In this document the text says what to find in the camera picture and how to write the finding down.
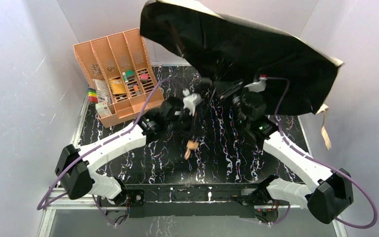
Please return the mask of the beige folding umbrella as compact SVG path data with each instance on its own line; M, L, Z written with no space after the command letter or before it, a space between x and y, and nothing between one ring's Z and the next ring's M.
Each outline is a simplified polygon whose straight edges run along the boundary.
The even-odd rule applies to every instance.
M265 90L257 94L265 116L316 114L342 66L289 33L215 13L195 0L147 1L140 34L185 59L213 85L247 85L267 75Z

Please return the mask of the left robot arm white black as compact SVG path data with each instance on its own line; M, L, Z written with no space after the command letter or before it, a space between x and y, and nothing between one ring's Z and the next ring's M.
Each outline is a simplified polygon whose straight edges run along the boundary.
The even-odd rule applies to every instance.
M98 142L76 148L63 148L55 173L72 200L87 194L107 198L116 205L128 199L128 189L118 178L103 176L97 170L111 160L159 139L165 133L187 135L193 132L196 107L202 99L192 93L182 99L170 97L159 108L138 116L134 123Z

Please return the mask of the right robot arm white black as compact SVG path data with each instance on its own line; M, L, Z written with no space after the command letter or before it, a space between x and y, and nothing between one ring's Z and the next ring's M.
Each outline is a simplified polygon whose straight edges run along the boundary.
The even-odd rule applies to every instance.
M258 184L249 198L268 202L283 200L307 208L321 223L329 224L353 203L352 182L344 169L334 170L310 157L289 141L278 125L265 116L266 105L257 95L265 89L265 80L244 85L243 81L215 82L221 101L229 102L236 124L247 137L263 143L263 150L283 162L303 181L288 182L270 175Z

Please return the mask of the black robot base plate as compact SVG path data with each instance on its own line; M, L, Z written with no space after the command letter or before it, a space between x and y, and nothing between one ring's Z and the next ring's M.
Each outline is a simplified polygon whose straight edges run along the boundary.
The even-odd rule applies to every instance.
M238 216L255 218L270 210L269 220L287 201L265 201L257 183L128 184L130 218L156 216Z

